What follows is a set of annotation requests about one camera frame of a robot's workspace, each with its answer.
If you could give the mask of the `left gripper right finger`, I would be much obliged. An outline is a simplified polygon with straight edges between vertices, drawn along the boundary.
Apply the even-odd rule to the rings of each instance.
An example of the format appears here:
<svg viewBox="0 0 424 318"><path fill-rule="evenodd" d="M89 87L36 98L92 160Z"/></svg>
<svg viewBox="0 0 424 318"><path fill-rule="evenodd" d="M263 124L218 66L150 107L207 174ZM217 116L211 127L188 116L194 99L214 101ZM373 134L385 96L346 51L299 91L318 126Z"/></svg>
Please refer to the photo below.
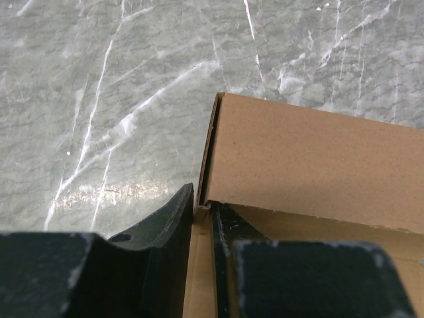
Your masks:
<svg viewBox="0 0 424 318"><path fill-rule="evenodd" d="M414 317L416 236L214 202L217 317Z"/></svg>

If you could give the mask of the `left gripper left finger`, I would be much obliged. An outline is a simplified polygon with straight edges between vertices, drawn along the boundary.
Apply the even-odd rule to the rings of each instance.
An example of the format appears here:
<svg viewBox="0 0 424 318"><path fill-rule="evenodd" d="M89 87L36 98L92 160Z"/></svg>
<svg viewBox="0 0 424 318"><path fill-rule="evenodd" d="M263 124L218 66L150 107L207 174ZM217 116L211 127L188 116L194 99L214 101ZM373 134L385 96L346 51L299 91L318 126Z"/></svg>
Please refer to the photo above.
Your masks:
<svg viewBox="0 0 424 318"><path fill-rule="evenodd" d="M1 234L2 317L181 317L193 216L183 185L144 220L96 233Z"/></svg>

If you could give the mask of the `brown cardboard box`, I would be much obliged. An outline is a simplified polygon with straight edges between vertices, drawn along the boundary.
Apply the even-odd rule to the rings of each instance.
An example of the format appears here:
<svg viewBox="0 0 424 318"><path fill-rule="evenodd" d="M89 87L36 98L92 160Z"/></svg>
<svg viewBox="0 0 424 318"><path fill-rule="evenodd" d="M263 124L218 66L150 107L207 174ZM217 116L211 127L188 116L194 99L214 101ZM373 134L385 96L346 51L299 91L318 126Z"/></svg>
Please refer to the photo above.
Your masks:
<svg viewBox="0 0 424 318"><path fill-rule="evenodd" d="M423 131L230 93L215 98L195 201L184 317L216 317L209 208L276 240L368 240L423 316Z"/></svg>

